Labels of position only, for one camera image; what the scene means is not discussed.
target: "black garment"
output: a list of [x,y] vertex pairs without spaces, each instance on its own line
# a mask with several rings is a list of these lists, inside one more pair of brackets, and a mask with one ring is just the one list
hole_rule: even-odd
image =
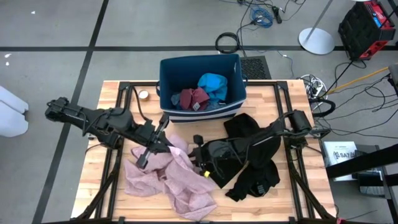
[[[226,121],[224,126],[229,138],[244,138],[259,131],[271,130],[270,126],[265,129],[260,128],[257,122],[247,114],[240,114]],[[270,187],[275,187],[280,179],[276,165],[271,158],[278,151],[279,146],[280,137],[275,137],[249,147],[249,164],[239,175],[234,188],[229,190],[226,196],[237,202],[245,199],[247,194],[254,197],[264,196]]]

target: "blue bin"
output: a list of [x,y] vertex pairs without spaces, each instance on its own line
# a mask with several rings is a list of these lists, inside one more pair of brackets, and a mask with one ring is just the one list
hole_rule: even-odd
[[[174,93],[187,88],[198,88],[198,81],[205,73],[219,74],[228,80],[226,105],[206,111],[176,110],[171,102]],[[232,118],[246,99],[239,55],[201,55],[169,58],[160,62],[160,79],[157,84],[160,108],[173,123],[189,123],[212,119]]]

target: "wooden table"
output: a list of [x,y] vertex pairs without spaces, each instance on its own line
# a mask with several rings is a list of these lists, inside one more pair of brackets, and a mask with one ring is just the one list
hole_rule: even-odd
[[[288,80],[287,82],[289,84],[289,93],[293,109],[304,111],[313,125],[303,81]],[[103,83],[98,108],[108,109],[114,107],[118,86],[119,81],[105,81]],[[158,120],[162,116],[162,110],[159,108],[159,97],[156,95],[155,87],[137,86],[136,88],[137,91],[145,89],[149,92],[150,100],[141,102],[142,111],[148,118],[154,121],[155,125],[157,125]],[[239,110],[239,113],[251,115],[259,123],[260,127],[268,126],[278,117],[273,88],[270,86],[248,86],[246,91],[247,100]],[[282,92],[281,98],[284,104],[284,111],[286,111]],[[131,102],[131,111],[137,123],[144,122],[138,113],[135,97],[133,97]],[[224,121],[225,119],[192,124],[174,125],[170,123],[166,129],[166,135],[169,136],[172,133],[176,133],[189,142],[190,147],[193,147],[192,136],[194,134],[201,134],[205,142],[213,139],[225,138],[227,135],[223,126]],[[309,146],[320,150],[318,140],[308,138],[307,141]],[[98,144],[98,142],[90,141],[89,147],[95,144]],[[135,197],[124,193],[124,188],[126,186],[124,161],[134,161],[130,149],[135,146],[137,146],[137,144],[134,142],[124,142],[123,160],[120,169],[113,219],[117,220],[118,217],[124,216],[126,217],[126,221],[185,221],[183,218],[177,216],[171,209],[170,202],[164,194],[151,197]],[[76,217],[84,211],[100,188],[105,154],[106,149],[101,146],[94,147],[87,152],[72,217]],[[311,191],[328,212],[335,215],[334,201],[321,154],[305,148],[303,149],[302,155]],[[280,149],[272,160],[275,162],[280,176],[280,183],[276,185],[275,188],[271,188],[264,197],[254,198],[248,195],[245,200],[235,202],[229,197],[224,196],[228,189],[233,187],[237,178],[235,177],[224,189],[217,189],[212,192],[212,196],[218,207],[206,216],[204,220],[241,222],[287,221],[288,217],[295,217],[295,207],[283,144],[281,144]],[[304,217],[308,217],[305,199],[300,187],[299,195]],[[108,197],[109,191],[105,196],[103,214],[106,214]]]

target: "gray floor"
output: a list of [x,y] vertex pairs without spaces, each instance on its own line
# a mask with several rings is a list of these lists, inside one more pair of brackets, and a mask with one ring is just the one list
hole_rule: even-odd
[[[285,3],[286,0],[274,0],[277,6],[283,7]],[[326,0],[307,0],[290,21],[275,23],[270,29],[246,29],[243,32],[244,43],[297,46],[299,32],[313,25],[313,18],[320,14],[325,4]],[[352,1],[333,2],[320,24],[322,29],[332,34],[337,45],[341,45],[336,31],[338,23],[353,4]],[[100,0],[0,0],[0,47],[86,47],[101,5]],[[391,11],[387,3],[385,7],[388,12]],[[234,32],[238,28],[245,9],[237,4],[217,0],[110,0],[96,45],[212,46],[222,32]],[[289,4],[283,17],[288,18],[296,9],[295,4]],[[12,55],[5,58],[3,55],[8,53],[10,52],[0,52],[0,85],[26,100],[30,110],[27,114],[27,133],[16,138],[0,138],[0,223],[30,223],[62,128],[62,124],[52,123],[44,118],[45,104],[59,96],[72,97],[86,52],[11,52]],[[312,55],[302,50],[282,53],[294,60],[295,77],[311,73],[327,85],[334,81],[334,67],[348,61],[342,51],[324,56]],[[95,108],[103,80],[156,80],[159,77],[159,61],[163,58],[205,54],[217,54],[217,51],[96,51],[91,59],[79,104]],[[290,61],[277,52],[260,54],[248,51],[248,55],[265,55],[274,79],[291,78]],[[366,62],[366,69],[351,67],[339,83],[346,83],[396,63],[397,59],[396,51],[379,52]],[[386,95],[392,94],[391,87],[385,81],[377,84],[377,87]],[[360,90],[347,90],[331,95],[330,99],[340,104]],[[382,99],[359,95],[329,118],[381,103]],[[333,120],[331,125],[333,128],[354,131],[385,121],[396,109],[395,106],[377,113],[362,111],[349,119]],[[363,133],[396,136],[396,121],[394,117],[390,122]],[[382,148],[396,143],[393,139],[355,134],[330,134],[326,140],[378,144]],[[70,218],[86,145],[87,140],[81,137],[81,131],[71,128],[44,222]],[[394,173],[395,170],[397,169],[389,167],[389,172]],[[349,218],[377,210],[355,220],[392,222],[385,200],[361,196],[355,183],[331,183],[331,187],[341,217]]]

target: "yellow cable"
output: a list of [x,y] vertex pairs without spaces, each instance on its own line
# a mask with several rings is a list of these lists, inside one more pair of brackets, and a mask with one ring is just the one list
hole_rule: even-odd
[[373,73],[370,73],[369,75],[365,75],[365,76],[363,76],[363,77],[361,77],[361,78],[357,78],[357,79],[355,79],[355,80],[353,80],[353,81],[351,81],[351,82],[349,82],[349,83],[346,83],[346,84],[344,84],[344,85],[341,85],[341,86],[339,86],[339,87],[336,87],[336,88],[330,90],[330,91],[328,92],[328,95],[334,93],[336,90],[339,90],[339,89],[341,89],[341,88],[347,87],[347,86],[352,85],[352,84],[354,84],[354,83],[356,83],[356,82],[359,82],[359,81],[361,81],[361,80],[364,80],[364,79],[367,79],[367,78],[369,78],[369,77],[372,77],[373,75],[377,75],[378,73],[384,72],[384,71],[386,71],[387,69],[388,69],[388,67],[382,68],[382,69],[380,69],[380,70],[378,70],[378,71],[375,71],[375,72],[373,72]]

